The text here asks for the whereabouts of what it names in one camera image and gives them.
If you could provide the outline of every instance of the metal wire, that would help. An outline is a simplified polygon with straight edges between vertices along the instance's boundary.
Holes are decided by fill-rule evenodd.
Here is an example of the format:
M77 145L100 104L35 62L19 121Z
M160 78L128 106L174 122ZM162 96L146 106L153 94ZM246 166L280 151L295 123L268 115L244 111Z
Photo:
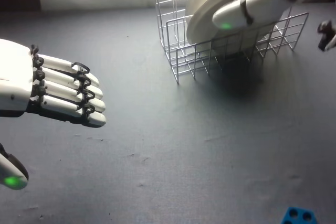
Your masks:
M186 30L187 20L192 15L185 16L186 1L156 0L155 5L159 39L178 83L181 74L191 73L195 78L196 71L202 69L209 74L212 66L219 65L223 69L228 60L241 56L251 62L254 55L259 55L264 60L269 51L278 56L280 48L283 46L294 50L309 16L308 13L292 16L290 9L287 18L279 22L190 45L186 39ZM265 33L265 28L269 26L274 28L260 39L259 32L264 29ZM248 33L251 31L255 33L254 43L246 49L243 44L246 40L251 39L248 38ZM228 54L230 46L239 48L238 52L233 55Z

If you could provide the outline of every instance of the white plate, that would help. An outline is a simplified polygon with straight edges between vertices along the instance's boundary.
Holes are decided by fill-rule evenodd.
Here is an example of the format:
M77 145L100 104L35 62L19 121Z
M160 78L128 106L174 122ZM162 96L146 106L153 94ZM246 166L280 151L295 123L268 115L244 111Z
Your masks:
M187 20L187 40L190 44L200 43L208 41L214 38L221 38L224 36L232 35L238 30L219 30L212 23L212 17L214 13L223 5L230 3L234 0L188 0L186 5L186 16L193 15L192 18ZM279 13L279 17L274 20L278 21L281 18L282 13ZM252 24L249 29L256 28L266 24ZM272 26L268 26L259 32L259 37L264 36L272 29ZM241 49L245 49L253 46L257 30L252 30L248 33L248 38L244 39L244 43ZM239 50L239 47L232 48L230 54L233 54Z

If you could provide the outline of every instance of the hole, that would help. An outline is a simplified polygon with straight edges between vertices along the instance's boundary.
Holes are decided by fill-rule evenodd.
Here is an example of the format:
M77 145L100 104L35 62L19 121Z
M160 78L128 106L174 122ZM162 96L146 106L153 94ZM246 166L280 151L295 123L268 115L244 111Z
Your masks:
M297 218L298 217L298 212L296 211L296 209L291 209L290 211L289 211L289 216L291 217L291 218Z
M303 214L303 219L304 219L305 221L311 221L311 214L308 213L308 212L305 212L305 213Z

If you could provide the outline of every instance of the wire basket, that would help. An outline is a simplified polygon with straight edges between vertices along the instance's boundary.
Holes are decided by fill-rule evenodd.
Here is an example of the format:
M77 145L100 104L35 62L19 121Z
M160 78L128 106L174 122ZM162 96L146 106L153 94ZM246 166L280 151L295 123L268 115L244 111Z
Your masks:
M178 83L181 74L191 73L195 78L197 70L209 74L212 66L223 68L227 62L241 57L251 62L254 55L264 60L268 51L277 56L282 46L294 50L309 16L308 13L292 16L292 9L289 9L285 18L278 22L190 45L186 30L187 19L192 15L184 16L186 1L156 0L155 5L160 42ZM265 28L268 33L261 39L259 32L265 34ZM247 49L242 47L246 41L250 44Z

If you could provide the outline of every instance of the gray tablecloth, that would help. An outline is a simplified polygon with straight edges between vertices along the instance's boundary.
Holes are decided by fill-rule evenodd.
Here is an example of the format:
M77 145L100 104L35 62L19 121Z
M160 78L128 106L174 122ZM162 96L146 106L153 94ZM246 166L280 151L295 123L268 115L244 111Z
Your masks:
M280 223L289 206L335 223L336 50L319 51L316 28L336 8L295 8L305 11L294 53L179 86L153 9L0 14L1 38L88 65L108 120L1 118L1 142L30 181L0 187L0 223ZM10 56L1 64L15 71Z

